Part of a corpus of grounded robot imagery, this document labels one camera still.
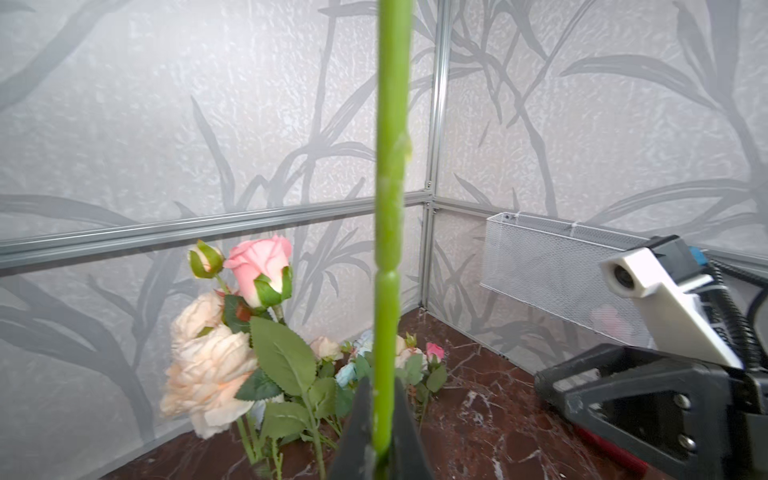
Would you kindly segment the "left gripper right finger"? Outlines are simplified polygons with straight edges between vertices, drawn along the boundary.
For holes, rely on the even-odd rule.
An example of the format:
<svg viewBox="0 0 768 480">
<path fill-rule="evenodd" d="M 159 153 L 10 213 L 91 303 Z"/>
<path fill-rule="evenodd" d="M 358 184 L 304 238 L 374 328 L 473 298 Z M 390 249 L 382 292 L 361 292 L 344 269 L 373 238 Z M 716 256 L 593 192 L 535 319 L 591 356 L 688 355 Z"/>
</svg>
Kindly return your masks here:
<svg viewBox="0 0 768 480">
<path fill-rule="evenodd" d="M 396 480 L 432 480 L 434 478 L 402 383 L 395 384 L 392 478 Z"/>
</svg>

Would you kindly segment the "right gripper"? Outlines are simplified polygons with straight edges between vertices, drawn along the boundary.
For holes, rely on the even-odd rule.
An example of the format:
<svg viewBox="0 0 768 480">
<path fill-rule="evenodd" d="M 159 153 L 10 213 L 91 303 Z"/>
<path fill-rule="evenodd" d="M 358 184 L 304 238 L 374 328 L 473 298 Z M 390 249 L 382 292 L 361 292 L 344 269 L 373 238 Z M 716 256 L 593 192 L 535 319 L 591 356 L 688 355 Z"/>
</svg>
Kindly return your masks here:
<svg viewBox="0 0 768 480">
<path fill-rule="evenodd" d="M 767 476 L 767 375 L 600 344 L 536 373 L 572 424 L 676 479 Z"/>
</svg>

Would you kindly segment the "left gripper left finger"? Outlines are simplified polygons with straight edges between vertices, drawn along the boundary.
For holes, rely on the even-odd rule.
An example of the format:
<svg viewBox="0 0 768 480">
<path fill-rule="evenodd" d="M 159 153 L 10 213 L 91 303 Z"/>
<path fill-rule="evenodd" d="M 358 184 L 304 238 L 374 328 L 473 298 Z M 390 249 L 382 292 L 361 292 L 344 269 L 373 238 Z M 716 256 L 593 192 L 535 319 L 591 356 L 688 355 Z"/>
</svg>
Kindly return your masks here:
<svg viewBox="0 0 768 480">
<path fill-rule="evenodd" d="M 371 480 L 375 471 L 372 446 L 372 387 L 362 383 L 331 464 L 330 480 Z"/>
</svg>

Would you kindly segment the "coral pink rose stem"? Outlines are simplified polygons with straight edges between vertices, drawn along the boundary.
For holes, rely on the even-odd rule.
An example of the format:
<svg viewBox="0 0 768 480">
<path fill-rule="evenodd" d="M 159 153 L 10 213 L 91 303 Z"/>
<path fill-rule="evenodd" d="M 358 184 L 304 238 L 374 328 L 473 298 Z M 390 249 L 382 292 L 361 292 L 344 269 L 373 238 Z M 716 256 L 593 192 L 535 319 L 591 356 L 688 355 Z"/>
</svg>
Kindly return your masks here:
<svg viewBox="0 0 768 480">
<path fill-rule="evenodd" d="M 404 177 L 408 133 L 411 1 L 378 3 L 378 98 L 375 188 L 375 318 L 372 446 L 375 479 L 388 477 L 395 400 L 395 345 L 400 318 Z"/>
</svg>

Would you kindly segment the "peach flower stem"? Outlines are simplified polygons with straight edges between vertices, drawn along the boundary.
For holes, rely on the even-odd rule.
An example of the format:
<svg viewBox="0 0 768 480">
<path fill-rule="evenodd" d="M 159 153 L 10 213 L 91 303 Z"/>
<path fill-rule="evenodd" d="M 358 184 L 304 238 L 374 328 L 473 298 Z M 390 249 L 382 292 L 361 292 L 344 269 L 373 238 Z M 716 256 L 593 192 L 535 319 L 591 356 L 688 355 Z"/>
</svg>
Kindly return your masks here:
<svg viewBox="0 0 768 480">
<path fill-rule="evenodd" d="M 218 286 L 195 298 L 170 325 L 171 364 L 160 402 L 167 417 L 186 416 L 195 434 L 209 439 L 240 427 L 255 402 L 238 392 L 258 362 L 244 333 L 225 323 L 225 299 L 231 293 L 220 272 L 220 250 L 202 242 L 188 251 L 187 260 L 198 279 L 213 279 Z"/>
</svg>

